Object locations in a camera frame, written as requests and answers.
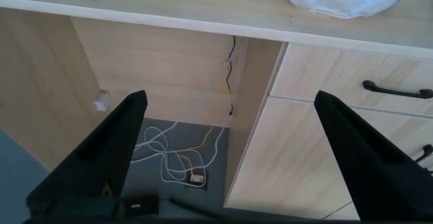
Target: white cable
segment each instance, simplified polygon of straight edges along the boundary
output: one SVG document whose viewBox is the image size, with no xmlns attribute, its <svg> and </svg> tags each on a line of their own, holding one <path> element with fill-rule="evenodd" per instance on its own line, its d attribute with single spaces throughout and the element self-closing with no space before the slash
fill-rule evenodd
<svg viewBox="0 0 433 224">
<path fill-rule="evenodd" d="M 165 146 L 165 147 L 164 147 L 164 145 L 163 145 L 161 142 L 156 141 L 156 140 L 155 140 L 155 139 L 156 139 L 155 137 L 152 138 L 151 141 L 147 141 L 147 137 L 146 137 L 146 135 L 147 135 L 147 132 L 148 132 L 150 129 L 154 129 L 154 130 L 157 130 L 157 131 L 160 132 L 158 135 L 162 135 L 162 136 L 163 136 L 163 138 L 164 138 L 164 140 L 165 140 L 165 143 L 166 143 L 166 146 Z M 221 129 L 221 132 L 219 133 L 218 137 L 217 137 L 216 140 L 215 140 L 215 153 L 214 153 L 212 159 L 210 159 L 209 163 L 206 164 L 206 165 L 204 165 L 202 155 L 201 155 L 197 150 L 189 150 L 189 149 L 186 149 L 186 150 L 172 150 L 172 149 L 169 149 L 169 148 L 168 148 L 168 140 L 167 140 L 167 138 L 166 138 L 166 136 L 165 136 L 165 134 L 164 134 L 164 132 L 167 132 L 168 130 L 170 130 L 170 128 L 169 128 L 169 129 L 166 129 L 166 130 L 164 130 L 164 131 L 161 131 L 160 129 L 158 129 L 158 128 L 156 128 L 156 127 L 149 127 L 149 128 L 147 128 L 147 129 L 145 130 L 145 133 L 144 133 L 144 140 L 145 140 L 145 141 L 144 141 L 143 143 L 140 143 L 140 144 L 136 145 L 136 147 L 135 147 L 135 149 L 134 149 L 134 152 L 136 152 L 139 148 L 141 148 L 141 147 L 143 147 L 143 146 L 146 145 L 146 146 L 148 146 L 150 149 L 152 149 L 153 151 L 155 151 L 156 153 L 155 153 L 155 154 L 152 154 L 151 156 L 147 156 L 147 157 L 145 157 L 145 158 L 141 158 L 141 159 L 138 159 L 138 160 L 132 160 L 131 163 L 136 163 L 136 162 L 141 162 L 141 161 L 144 161 L 144 160 L 148 160 L 148 159 L 153 158 L 153 157 L 155 157 L 155 156 L 162 156 L 162 158 L 161 158 L 160 173 L 161 173 L 161 180 L 162 180 L 163 182 L 166 182 L 166 183 L 178 183 L 178 184 L 182 184 L 182 185 L 188 185 L 188 186 L 191 186 L 191 187 L 202 187 L 202 186 L 204 186 L 204 184 L 206 184 L 206 169 L 205 169 L 205 168 L 208 167 L 208 166 L 210 166 L 210 165 L 213 163 L 215 157 L 216 157 L 217 154 L 218 154 L 218 142 L 219 142 L 219 139 L 220 139 L 221 135 L 222 135 L 223 132 L 224 132 L 224 128 Z M 159 146 L 161 146 L 162 150 L 157 150 L 157 149 L 153 148 L 153 147 L 151 146 L 152 143 L 157 143 Z M 191 168 L 188 168 L 188 169 L 185 168 L 185 165 L 183 164 L 182 159 L 181 159 L 180 156 L 178 155 L 179 152 L 195 152 L 195 153 L 199 156 L 199 158 L 200 158 L 200 162 L 201 162 L 202 165 L 201 165 L 201 166 L 194 166 L 194 167 L 191 167 Z M 182 165 L 182 167 L 183 167 L 183 170 L 175 170 L 175 169 L 170 169 L 170 168 L 168 167 L 168 166 L 169 166 L 169 163 L 168 163 L 168 154 L 170 154 L 170 153 L 174 153 L 175 156 L 179 159 L 179 161 L 181 162 L 181 165 Z M 164 167 L 165 167 L 165 169 L 166 169 L 166 172 L 167 172 L 167 173 L 168 173 L 168 174 L 169 174 L 173 179 L 175 179 L 176 181 L 173 181 L 173 180 L 166 180 L 166 179 L 163 177 L 163 176 L 164 176 L 164 173 L 163 173 L 163 168 L 164 168 Z M 201 185 L 192 185 L 192 184 L 189 184 L 189 183 L 181 182 L 181 181 L 185 180 L 185 178 L 186 178 L 186 172 L 187 172 L 187 171 L 194 170 L 194 169 L 203 169 L 203 171 L 204 171 L 204 180 L 203 180 L 203 183 L 202 183 Z M 178 178 L 178 177 L 174 176 L 171 172 L 173 172 L 173 173 L 183 173 L 183 177 L 182 177 L 182 178 Z"/>
</svg>

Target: black drawer handle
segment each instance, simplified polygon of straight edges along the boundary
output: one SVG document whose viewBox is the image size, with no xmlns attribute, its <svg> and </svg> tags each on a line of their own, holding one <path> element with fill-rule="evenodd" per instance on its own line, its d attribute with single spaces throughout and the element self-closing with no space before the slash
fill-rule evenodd
<svg viewBox="0 0 433 224">
<path fill-rule="evenodd" d="M 426 145 L 422 148 L 424 151 L 422 156 L 420 156 L 418 159 L 415 160 L 416 163 L 422 161 L 423 159 L 427 158 L 431 154 L 433 154 L 433 145 Z"/>
<path fill-rule="evenodd" d="M 373 92 L 387 93 L 387 94 L 391 94 L 391 95 L 402 95 L 402 96 L 421 98 L 421 99 L 433 98 L 433 90 L 431 90 L 431 89 L 420 89 L 419 93 L 393 91 L 391 89 L 384 89 L 384 88 L 378 87 L 373 81 L 364 81 L 363 86 L 364 86 L 364 89 L 370 90 Z"/>
</svg>

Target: wooden desk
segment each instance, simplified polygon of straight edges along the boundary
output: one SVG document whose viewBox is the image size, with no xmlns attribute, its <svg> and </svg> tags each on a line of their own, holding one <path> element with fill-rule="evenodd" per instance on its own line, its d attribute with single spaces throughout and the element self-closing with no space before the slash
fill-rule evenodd
<svg viewBox="0 0 433 224">
<path fill-rule="evenodd" d="M 150 118 L 230 127 L 226 206 L 357 218 L 342 208 L 350 196 L 313 96 L 337 95 L 417 154 L 431 143 L 432 100 L 361 83 L 433 88 L 432 3 L 339 20 L 288 0 L 0 0 L 0 126 L 53 169 L 106 116 L 93 105 L 101 90 L 113 108 L 145 89 Z M 247 39 L 229 116 L 232 35 Z"/>
</svg>

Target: black cable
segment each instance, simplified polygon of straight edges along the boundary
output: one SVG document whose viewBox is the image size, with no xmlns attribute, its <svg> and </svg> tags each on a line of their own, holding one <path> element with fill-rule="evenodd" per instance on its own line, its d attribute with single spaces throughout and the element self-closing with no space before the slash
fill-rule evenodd
<svg viewBox="0 0 433 224">
<path fill-rule="evenodd" d="M 229 88 L 229 94 L 230 95 L 231 95 L 231 87 L 229 84 L 229 77 L 230 77 L 231 69 L 232 69 L 230 58 L 231 58 L 231 55 L 233 54 L 233 52 L 235 51 L 235 47 L 236 47 L 236 36 L 233 35 L 233 48 L 231 48 L 229 59 L 227 60 L 227 61 L 229 61 L 229 74 L 227 75 L 227 78 L 225 79 L 225 82 L 227 83 L 227 88 Z M 231 115 L 233 115 L 233 111 L 235 110 L 235 108 L 233 107 L 233 102 L 231 101 L 231 98 L 230 98 L 230 106 L 231 106 L 231 109 L 230 109 L 229 115 L 231 116 Z"/>
<path fill-rule="evenodd" d="M 233 51 L 235 50 L 235 47 L 236 47 L 236 36 L 233 35 L 233 48 L 231 48 L 229 59 L 227 61 L 230 60 L 231 54 L 233 54 Z"/>
</svg>

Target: cabinet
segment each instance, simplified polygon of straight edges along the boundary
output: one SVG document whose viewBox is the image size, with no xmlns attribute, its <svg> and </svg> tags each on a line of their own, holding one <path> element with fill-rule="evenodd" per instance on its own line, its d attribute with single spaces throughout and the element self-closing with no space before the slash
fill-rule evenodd
<svg viewBox="0 0 433 224">
<path fill-rule="evenodd" d="M 364 89 L 362 82 L 368 79 L 408 91 L 432 88 L 433 63 L 293 43 L 280 54 L 274 73 L 263 79 L 268 90 L 249 137 L 244 138 L 243 155 L 238 164 L 229 164 L 228 170 L 235 168 L 236 174 L 228 179 L 226 206 L 314 219 L 358 219 L 314 98 L 318 90 L 336 95 L 417 158 L 432 143 L 433 99 L 376 93 Z M 246 62 L 256 63 L 248 57 Z M 244 74 L 244 83 L 249 78 Z"/>
<path fill-rule="evenodd" d="M 355 112 L 409 156 L 430 143 L 432 119 Z M 322 219 L 350 201 L 313 103 L 269 97 L 227 205 Z"/>
</svg>

